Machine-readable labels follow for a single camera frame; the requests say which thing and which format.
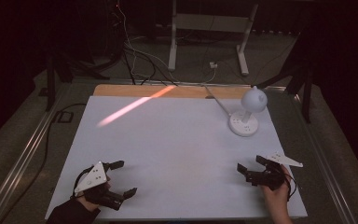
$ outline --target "human hand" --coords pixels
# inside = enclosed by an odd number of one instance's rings
[[[110,187],[111,187],[110,184],[108,183],[109,180],[110,180],[110,177],[107,176],[107,181],[106,181],[106,183],[104,183],[104,186],[107,189],[110,189]],[[93,212],[95,209],[97,209],[100,206],[99,204],[88,202],[86,200],[86,198],[84,197],[83,191],[78,192],[78,194],[76,195],[76,200],[78,202],[80,202],[81,204],[83,204],[83,206],[91,212]]]
[[[290,184],[290,175],[286,167],[283,165],[281,165],[281,167],[286,175],[287,181],[285,181],[278,189],[271,190],[267,186],[260,185],[264,194],[266,207],[275,224],[293,223],[287,210],[287,197],[289,194],[288,184]]]

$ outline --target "sleeve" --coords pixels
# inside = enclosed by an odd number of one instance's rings
[[[100,212],[100,209],[91,212],[76,199],[71,199],[55,207],[46,224],[91,224]]]

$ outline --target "lamp head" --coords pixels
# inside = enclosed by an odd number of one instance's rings
[[[243,108],[251,113],[262,112],[266,108],[267,102],[267,95],[256,86],[248,90],[241,99]]]

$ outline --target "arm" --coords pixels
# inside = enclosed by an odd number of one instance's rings
[[[47,224],[91,224],[101,212],[99,206],[88,202],[83,197],[83,192],[79,192],[75,198],[55,207],[48,217]]]
[[[287,169],[281,165],[284,173],[289,175]],[[282,184],[278,189],[271,190],[267,186],[260,186],[264,194],[264,200],[266,207],[271,215],[272,220],[275,224],[291,224],[293,223],[289,217],[289,212],[287,210],[287,196],[289,187],[287,184]]]

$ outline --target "orange light streak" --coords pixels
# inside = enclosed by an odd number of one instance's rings
[[[109,115],[105,119],[101,120],[101,122],[98,123],[97,127],[101,128],[101,127],[115,121],[116,119],[118,119],[121,116],[125,115],[126,113],[132,111],[134,108],[138,107],[139,105],[146,103],[147,101],[149,101],[152,98],[158,98],[158,97],[162,96],[163,94],[167,93],[168,91],[171,91],[173,88],[175,88],[175,87],[174,86],[166,87],[166,88],[162,89],[161,91],[158,91],[149,97],[142,97],[141,99],[133,102],[132,104],[124,106],[117,112],[115,112],[112,115]]]

